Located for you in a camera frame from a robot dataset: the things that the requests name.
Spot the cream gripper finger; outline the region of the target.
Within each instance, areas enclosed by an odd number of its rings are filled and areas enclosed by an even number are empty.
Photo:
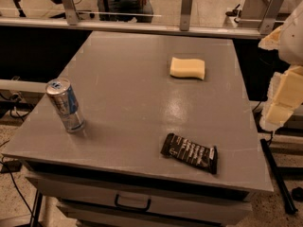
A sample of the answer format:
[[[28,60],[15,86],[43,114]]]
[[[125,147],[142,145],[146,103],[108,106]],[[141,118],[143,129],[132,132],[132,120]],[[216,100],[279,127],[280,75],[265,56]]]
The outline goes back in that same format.
[[[258,47],[264,50],[278,50],[281,26],[277,27],[270,34],[265,36],[258,43]]]
[[[267,97],[259,124],[265,131],[276,131],[303,103],[303,67],[292,65],[284,73],[274,72]]]

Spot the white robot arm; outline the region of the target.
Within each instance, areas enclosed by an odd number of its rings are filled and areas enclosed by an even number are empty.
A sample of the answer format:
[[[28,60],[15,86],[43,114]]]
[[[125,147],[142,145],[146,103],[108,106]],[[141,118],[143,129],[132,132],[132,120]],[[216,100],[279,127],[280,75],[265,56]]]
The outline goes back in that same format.
[[[264,37],[258,47],[276,49],[278,57],[290,64],[284,73],[274,72],[261,111],[261,128],[276,131],[303,103],[303,2],[282,26]]]

